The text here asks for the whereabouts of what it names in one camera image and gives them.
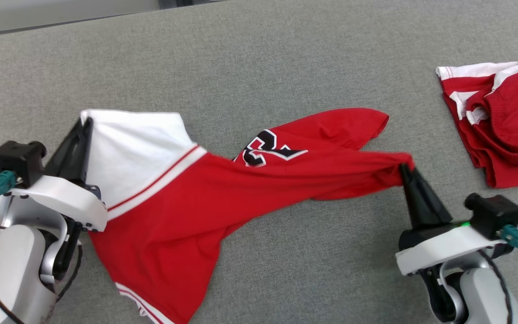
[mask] white sleeve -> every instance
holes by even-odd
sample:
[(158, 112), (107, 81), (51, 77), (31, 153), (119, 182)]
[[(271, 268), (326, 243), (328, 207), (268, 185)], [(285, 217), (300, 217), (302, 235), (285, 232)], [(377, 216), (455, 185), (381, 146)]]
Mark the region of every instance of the white sleeve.
[[(101, 189), (108, 209), (138, 195), (197, 145), (176, 112), (88, 109), (93, 118), (86, 182)], [(110, 212), (109, 219), (120, 215)]]

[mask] white wall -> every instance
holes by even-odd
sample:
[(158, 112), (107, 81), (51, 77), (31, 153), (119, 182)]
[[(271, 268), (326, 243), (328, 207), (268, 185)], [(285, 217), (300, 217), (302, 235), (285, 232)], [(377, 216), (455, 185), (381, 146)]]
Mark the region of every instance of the white wall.
[(157, 0), (0, 0), (0, 31), (158, 9)]

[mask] folded red shirt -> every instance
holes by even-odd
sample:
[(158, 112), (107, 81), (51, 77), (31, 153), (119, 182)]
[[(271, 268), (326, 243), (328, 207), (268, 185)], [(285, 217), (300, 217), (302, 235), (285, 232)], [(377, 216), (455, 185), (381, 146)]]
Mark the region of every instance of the folded red shirt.
[(518, 62), (436, 69), (459, 134), (491, 187), (518, 186)]

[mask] gray fabric surface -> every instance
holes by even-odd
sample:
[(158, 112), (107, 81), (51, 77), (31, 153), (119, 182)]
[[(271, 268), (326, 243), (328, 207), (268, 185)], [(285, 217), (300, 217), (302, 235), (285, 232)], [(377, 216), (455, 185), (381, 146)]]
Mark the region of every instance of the gray fabric surface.
[[(391, 119), (365, 149), (413, 154), (466, 219), (467, 194), (518, 203), (518, 188), (487, 188), (434, 68), (514, 60), (518, 0), (231, 0), (12, 33), (0, 35), (0, 144), (52, 151), (86, 108), (178, 111), (194, 141), (230, 157), (266, 127), (371, 107)], [(401, 188), (255, 219), (224, 240), (192, 322), (435, 323), (422, 281), (395, 263), (409, 226)], [(149, 323), (82, 240), (80, 275), (51, 322)], [(518, 252), (498, 265), (518, 298)]]

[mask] white stripe trim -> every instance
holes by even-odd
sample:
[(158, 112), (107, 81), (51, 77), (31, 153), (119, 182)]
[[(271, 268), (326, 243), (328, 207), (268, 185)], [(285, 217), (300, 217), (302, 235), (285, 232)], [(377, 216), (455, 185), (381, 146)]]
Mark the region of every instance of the white stripe trim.
[(438, 66), (435, 72), (441, 80), (463, 77), (487, 77), (517, 64), (518, 62), (505, 62), (479, 63), (464, 66)]
[(469, 121), (469, 124), (475, 125), (478, 124), (483, 119), (488, 119), (489, 114), (483, 107), (477, 107), (473, 109), (473, 111), (467, 111), (466, 113), (467, 120)]
[(457, 105), (457, 115), (459, 116), (459, 121), (465, 118), (466, 116), (466, 109), (465, 109), (465, 103), (469, 98), (471, 98), (474, 94), (476, 94), (477, 91), (472, 92), (453, 92), (449, 98), (451, 98), (455, 104)]
[(163, 315), (162, 312), (158, 311), (155, 307), (151, 306), (148, 302), (146, 302), (143, 298), (137, 295), (131, 289), (125, 287), (120, 283), (115, 283), (117, 289), (119, 289), (119, 294), (125, 297), (131, 298), (139, 308), (139, 312), (142, 312), (142, 308), (146, 311), (145, 314), (152, 320), (155, 324), (174, 324), (167, 316)]
[(495, 92), (495, 90), (497, 90), (497, 88), (499, 86), (501, 86), (501, 84), (503, 82), (505, 82), (505, 80), (509, 76), (515, 75), (517, 73), (518, 73), (518, 64), (515, 66), (512, 66), (510, 68), (506, 68), (505, 70), (502, 70), (501, 72), (497, 72), (497, 74), (495, 75), (495, 82), (493, 83), (493, 89), (491, 90), (491, 94), (493, 92)]
[(137, 207), (142, 202), (146, 201), (159, 191), (163, 189), (165, 186), (167, 186), (171, 181), (173, 181), (181, 172), (187, 170), (192, 164), (197, 162), (200, 158), (202, 158), (207, 153), (207, 150), (199, 146), (198, 148), (194, 149), (193, 152), (189, 153), (187, 156), (181, 156), (179, 160), (181, 160), (179, 163), (177, 163), (173, 168), (170, 170), (166, 170), (167, 174), (163, 176), (161, 179), (159, 179), (156, 183), (151, 185), (149, 189), (142, 192), (137, 197), (131, 199), (130, 201), (127, 201), (123, 205), (120, 205), (111, 211), (108, 212), (109, 220), (112, 220), (116, 217), (119, 217), (123, 215), (124, 213), (131, 211), (131, 209)]

